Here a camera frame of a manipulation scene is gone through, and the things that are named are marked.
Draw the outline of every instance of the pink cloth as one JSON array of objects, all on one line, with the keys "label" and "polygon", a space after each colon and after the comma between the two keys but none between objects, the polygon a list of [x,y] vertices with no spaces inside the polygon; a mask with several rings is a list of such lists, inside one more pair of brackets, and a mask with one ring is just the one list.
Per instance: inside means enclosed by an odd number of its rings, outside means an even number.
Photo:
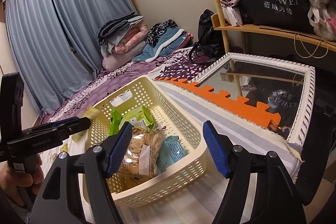
[{"label": "pink cloth", "polygon": [[332,28],[334,34],[336,35],[336,18],[333,16],[330,17],[330,19],[327,19],[327,23]]},{"label": "pink cloth", "polygon": [[124,36],[117,46],[114,46],[112,52],[125,53],[137,45],[140,41],[146,40],[148,35],[147,25],[142,21],[134,25],[130,31]]},{"label": "pink cloth", "polygon": [[190,40],[190,39],[193,39],[193,38],[194,38],[194,36],[193,36],[191,33],[187,33],[185,39],[184,39],[184,40],[182,41],[182,43],[177,47],[176,50],[179,50],[179,49],[181,49],[181,48],[184,48],[185,45],[188,44],[189,40]]}]

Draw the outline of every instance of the white mirror frame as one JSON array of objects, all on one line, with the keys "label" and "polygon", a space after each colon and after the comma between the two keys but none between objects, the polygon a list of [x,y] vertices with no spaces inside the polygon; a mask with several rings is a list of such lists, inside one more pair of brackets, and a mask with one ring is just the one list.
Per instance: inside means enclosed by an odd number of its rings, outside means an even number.
[{"label": "white mirror frame", "polygon": [[189,81],[189,83],[198,82],[201,84],[230,60],[245,61],[282,70],[291,70],[298,73],[304,73],[304,82],[299,107],[293,122],[292,129],[287,138],[289,145],[297,151],[301,152],[309,128],[310,117],[314,104],[315,68],[308,65],[270,57],[229,52],[209,66],[207,69],[196,75],[191,81]]}]

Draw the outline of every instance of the blue package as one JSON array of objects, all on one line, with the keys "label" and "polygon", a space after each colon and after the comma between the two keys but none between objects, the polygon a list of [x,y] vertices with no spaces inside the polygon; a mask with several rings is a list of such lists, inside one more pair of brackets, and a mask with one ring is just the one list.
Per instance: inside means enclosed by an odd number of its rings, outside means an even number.
[{"label": "blue package", "polygon": [[185,156],[186,152],[179,143],[179,137],[168,136],[163,140],[160,154],[156,161],[156,165],[158,167],[157,174],[159,175],[165,172],[168,166],[171,166]]}]

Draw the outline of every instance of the cream basket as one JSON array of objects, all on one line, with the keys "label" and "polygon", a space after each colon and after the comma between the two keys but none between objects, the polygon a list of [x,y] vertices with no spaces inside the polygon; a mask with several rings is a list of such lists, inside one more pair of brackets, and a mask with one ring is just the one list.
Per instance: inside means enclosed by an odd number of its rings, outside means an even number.
[{"label": "cream basket", "polygon": [[[122,103],[113,107],[112,100],[114,105],[117,101]],[[112,198],[119,206],[140,207],[157,201],[191,183],[201,176],[206,168],[207,146],[203,138],[202,127],[148,76],[135,79],[94,105],[102,112],[92,121],[88,129],[85,151],[109,136],[112,108],[116,108],[122,115],[125,115],[131,109],[141,105],[148,107],[155,122],[166,122],[166,136],[178,135],[188,155],[169,166],[166,172],[128,190],[123,190],[120,175],[114,174],[107,181]],[[89,203],[85,176],[83,176],[83,195]]]}]

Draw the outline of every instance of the orange foam mat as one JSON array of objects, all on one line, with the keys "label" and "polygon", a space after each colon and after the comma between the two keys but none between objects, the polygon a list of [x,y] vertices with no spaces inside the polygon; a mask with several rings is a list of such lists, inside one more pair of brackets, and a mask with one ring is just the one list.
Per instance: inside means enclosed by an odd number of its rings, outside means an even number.
[{"label": "orange foam mat", "polygon": [[257,102],[257,107],[246,105],[248,98],[237,96],[237,100],[232,100],[229,92],[220,90],[218,94],[213,93],[214,88],[209,85],[204,85],[200,88],[197,82],[188,83],[185,79],[178,80],[177,78],[156,78],[158,81],[170,82],[174,85],[180,86],[188,91],[191,91],[198,96],[248,120],[264,128],[277,128],[279,126],[281,117],[279,113],[269,113],[267,109],[269,105],[262,102]]}]

